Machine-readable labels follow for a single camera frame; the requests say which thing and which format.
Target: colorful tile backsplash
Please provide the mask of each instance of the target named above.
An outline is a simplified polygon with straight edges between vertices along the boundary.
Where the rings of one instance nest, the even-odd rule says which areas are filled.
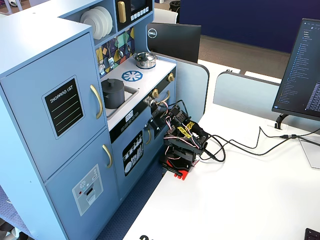
[[[119,41],[119,49],[123,52],[124,57],[121,59],[118,54],[118,43],[117,38],[113,38],[110,42],[106,42],[101,47],[95,50],[96,58],[98,65],[104,64],[105,66],[105,73],[109,73],[117,66],[122,64],[125,60],[131,57],[135,53],[135,33],[134,28],[130,28],[129,30],[125,31],[124,33],[118,36]],[[127,45],[130,46],[131,52],[128,51]],[[114,67],[110,68],[108,58],[113,57],[114,59]]]

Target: stacked plates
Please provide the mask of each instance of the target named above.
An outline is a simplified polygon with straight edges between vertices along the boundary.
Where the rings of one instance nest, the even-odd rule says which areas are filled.
[[[100,40],[108,35],[112,30],[112,18],[107,9],[96,6],[82,14],[80,22],[91,25],[93,28],[93,38]]]

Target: dell logo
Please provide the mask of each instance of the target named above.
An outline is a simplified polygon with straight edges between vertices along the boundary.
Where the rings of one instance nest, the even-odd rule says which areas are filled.
[[[157,31],[154,28],[150,28],[148,31],[148,36],[151,39],[154,39],[157,36]]]

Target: gray partition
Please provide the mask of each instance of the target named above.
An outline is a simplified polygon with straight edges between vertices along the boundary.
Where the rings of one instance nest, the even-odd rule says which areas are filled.
[[[191,119],[199,122],[205,113],[209,70],[198,63],[155,53],[159,59],[176,63],[175,99],[183,100]]]
[[[280,114],[271,109],[278,88],[275,82],[226,71],[216,80],[213,103],[276,121]],[[288,116],[283,123],[310,132],[320,128],[319,121],[296,116]]]

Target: microwave display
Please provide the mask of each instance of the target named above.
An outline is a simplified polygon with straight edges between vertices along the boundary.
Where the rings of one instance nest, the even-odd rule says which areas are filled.
[[[147,5],[147,0],[131,0],[131,13]]]

